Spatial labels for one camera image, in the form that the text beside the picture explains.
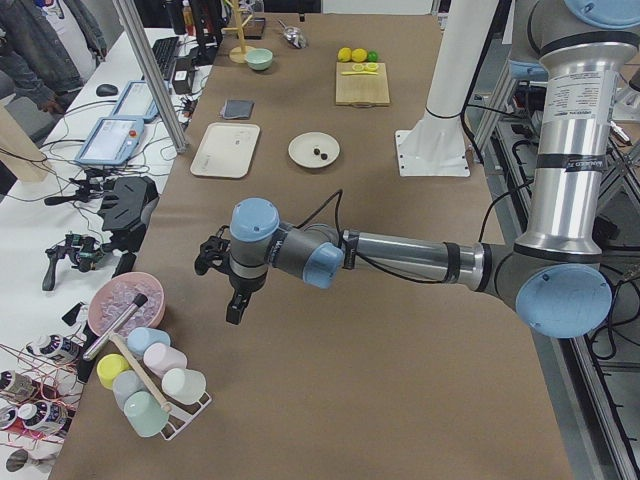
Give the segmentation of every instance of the black box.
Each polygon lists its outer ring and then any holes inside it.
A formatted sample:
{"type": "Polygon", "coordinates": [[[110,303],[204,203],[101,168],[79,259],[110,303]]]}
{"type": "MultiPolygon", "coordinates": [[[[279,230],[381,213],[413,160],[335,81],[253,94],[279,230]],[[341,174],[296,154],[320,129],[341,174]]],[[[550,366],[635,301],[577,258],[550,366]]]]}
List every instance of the black box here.
{"type": "Polygon", "coordinates": [[[196,69],[193,66],[193,58],[191,57],[179,57],[176,60],[176,67],[173,71],[173,91],[178,95],[185,95],[191,93],[191,87],[193,87],[193,77],[196,74],[196,69]]]}

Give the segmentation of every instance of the yellow cup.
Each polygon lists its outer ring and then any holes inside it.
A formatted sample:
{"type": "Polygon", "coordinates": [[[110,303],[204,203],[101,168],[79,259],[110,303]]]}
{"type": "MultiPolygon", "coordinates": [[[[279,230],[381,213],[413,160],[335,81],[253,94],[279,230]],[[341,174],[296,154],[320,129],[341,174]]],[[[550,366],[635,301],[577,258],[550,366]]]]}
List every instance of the yellow cup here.
{"type": "Polygon", "coordinates": [[[125,370],[131,370],[127,359],[117,353],[110,353],[98,362],[98,379],[104,388],[112,390],[113,381],[125,370]]]}

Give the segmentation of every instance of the lemon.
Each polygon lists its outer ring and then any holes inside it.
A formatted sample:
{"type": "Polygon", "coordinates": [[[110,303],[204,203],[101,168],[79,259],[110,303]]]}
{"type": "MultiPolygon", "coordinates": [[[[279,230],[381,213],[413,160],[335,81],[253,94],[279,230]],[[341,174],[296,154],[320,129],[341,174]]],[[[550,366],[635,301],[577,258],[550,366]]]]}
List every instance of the lemon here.
{"type": "Polygon", "coordinates": [[[342,47],[338,50],[338,61],[349,62],[351,61],[351,49],[349,47],[342,47]]]}
{"type": "Polygon", "coordinates": [[[351,52],[351,61],[364,62],[367,59],[367,51],[364,48],[356,48],[351,52]]]}

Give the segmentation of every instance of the wooden cutting board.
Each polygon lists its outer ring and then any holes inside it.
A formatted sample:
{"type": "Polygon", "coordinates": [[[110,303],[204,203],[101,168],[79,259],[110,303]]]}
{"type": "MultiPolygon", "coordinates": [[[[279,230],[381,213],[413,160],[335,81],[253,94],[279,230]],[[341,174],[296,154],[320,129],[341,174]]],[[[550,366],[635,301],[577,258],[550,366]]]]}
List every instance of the wooden cutting board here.
{"type": "Polygon", "coordinates": [[[341,75],[352,72],[353,63],[336,63],[336,105],[389,106],[387,67],[378,64],[378,75],[341,75]]]}

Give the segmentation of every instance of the gray jacket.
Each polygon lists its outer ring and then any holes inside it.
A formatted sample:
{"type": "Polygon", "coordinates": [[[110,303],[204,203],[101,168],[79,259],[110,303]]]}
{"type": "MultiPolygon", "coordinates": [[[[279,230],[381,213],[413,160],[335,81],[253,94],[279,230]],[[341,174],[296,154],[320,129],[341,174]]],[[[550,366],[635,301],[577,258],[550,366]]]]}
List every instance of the gray jacket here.
{"type": "MultiPolygon", "coordinates": [[[[99,55],[107,45],[93,15],[81,0],[64,0],[76,18],[87,47],[99,55]]],[[[9,75],[17,96],[40,106],[54,92],[82,87],[80,74],[55,30],[33,0],[0,0],[0,28],[13,52],[0,55],[0,70],[9,75]]]]}

